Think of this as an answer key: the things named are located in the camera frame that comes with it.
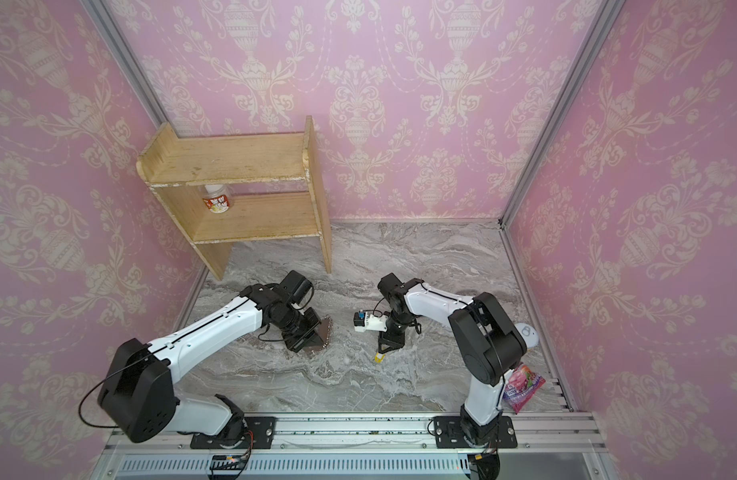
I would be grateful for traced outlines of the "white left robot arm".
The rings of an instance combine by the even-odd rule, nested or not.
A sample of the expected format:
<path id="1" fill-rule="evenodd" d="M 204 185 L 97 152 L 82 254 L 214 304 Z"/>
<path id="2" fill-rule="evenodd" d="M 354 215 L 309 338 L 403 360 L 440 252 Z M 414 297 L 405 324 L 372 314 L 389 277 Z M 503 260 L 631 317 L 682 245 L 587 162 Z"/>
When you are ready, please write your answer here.
<path id="1" fill-rule="evenodd" d="M 291 352 L 322 344 L 322 320 L 304 300 L 312 293 L 312 282 L 292 270 L 280 283 L 242 289 L 228 304 L 168 336 L 124 342 L 100 383 L 98 406 L 134 443 L 179 433 L 222 448 L 244 444 L 250 428 L 232 400 L 222 394 L 178 397 L 174 386 L 208 357 L 264 327 L 278 328 Z"/>

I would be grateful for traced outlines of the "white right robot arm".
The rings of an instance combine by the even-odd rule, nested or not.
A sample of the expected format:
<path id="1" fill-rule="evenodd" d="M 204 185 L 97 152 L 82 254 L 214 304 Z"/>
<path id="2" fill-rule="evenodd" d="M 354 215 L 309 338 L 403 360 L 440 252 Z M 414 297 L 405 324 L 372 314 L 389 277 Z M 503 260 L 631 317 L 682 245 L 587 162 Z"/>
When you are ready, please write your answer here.
<path id="1" fill-rule="evenodd" d="M 365 328 L 378 332 L 375 358 L 380 360 L 404 348 L 406 330 L 420 330 L 422 317 L 448 325 L 471 375 L 460 408 L 462 433 L 475 447 L 494 442 L 507 382 L 528 350 L 538 346 L 536 330 L 513 322 L 496 297 L 487 292 L 460 296 L 418 278 L 402 282 L 392 273 L 380 279 L 377 289 L 389 310 L 371 312 L 364 320 Z"/>

